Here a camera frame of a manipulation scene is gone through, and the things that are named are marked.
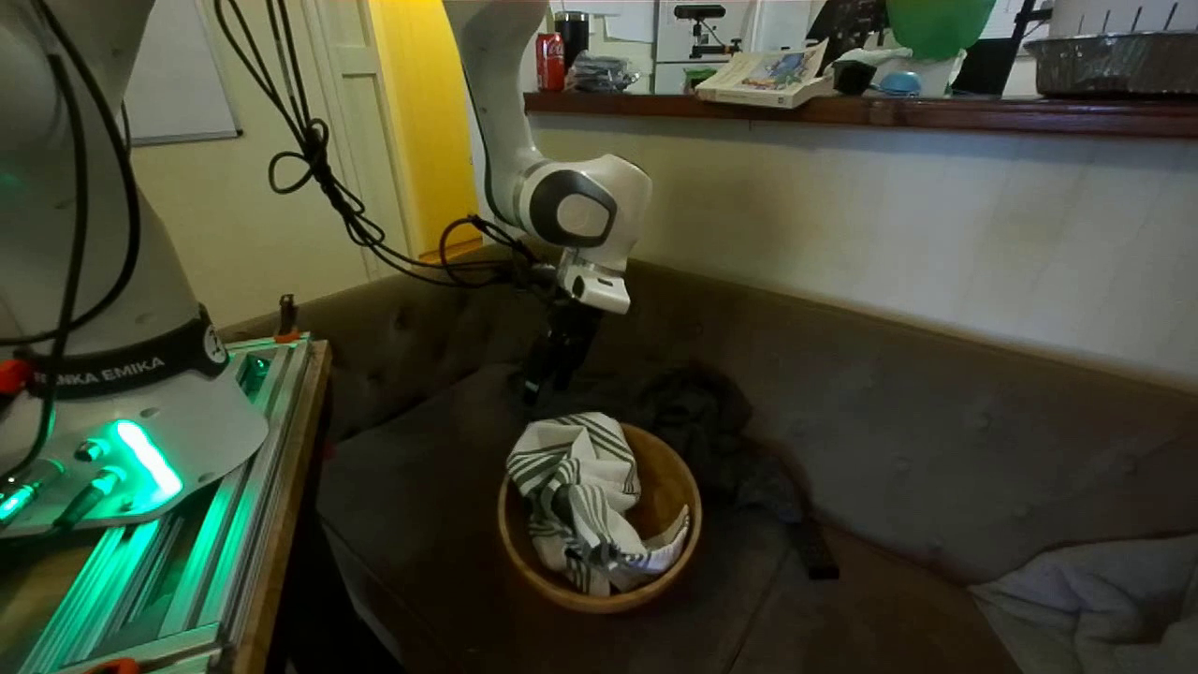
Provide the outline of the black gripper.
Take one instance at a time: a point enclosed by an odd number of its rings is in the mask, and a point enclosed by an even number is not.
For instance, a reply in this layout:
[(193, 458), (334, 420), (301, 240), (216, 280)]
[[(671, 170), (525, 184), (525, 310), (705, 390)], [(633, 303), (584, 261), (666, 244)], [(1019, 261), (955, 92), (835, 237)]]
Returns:
[(541, 396), (557, 393), (584, 363), (598, 328), (603, 313), (596, 308), (557, 303), (522, 367), (522, 396), (536, 406)]

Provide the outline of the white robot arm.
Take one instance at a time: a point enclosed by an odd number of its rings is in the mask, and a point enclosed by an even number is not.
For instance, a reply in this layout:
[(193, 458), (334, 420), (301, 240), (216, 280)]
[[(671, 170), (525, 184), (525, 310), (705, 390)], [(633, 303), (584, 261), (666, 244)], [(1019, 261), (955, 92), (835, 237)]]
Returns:
[[(271, 434), (123, 146), (156, 0), (0, 0), (4, 478), (10, 534), (155, 521)], [(443, 0), (493, 219), (557, 252), (556, 285), (612, 313), (647, 176), (532, 142), (517, 65), (546, 0)]]

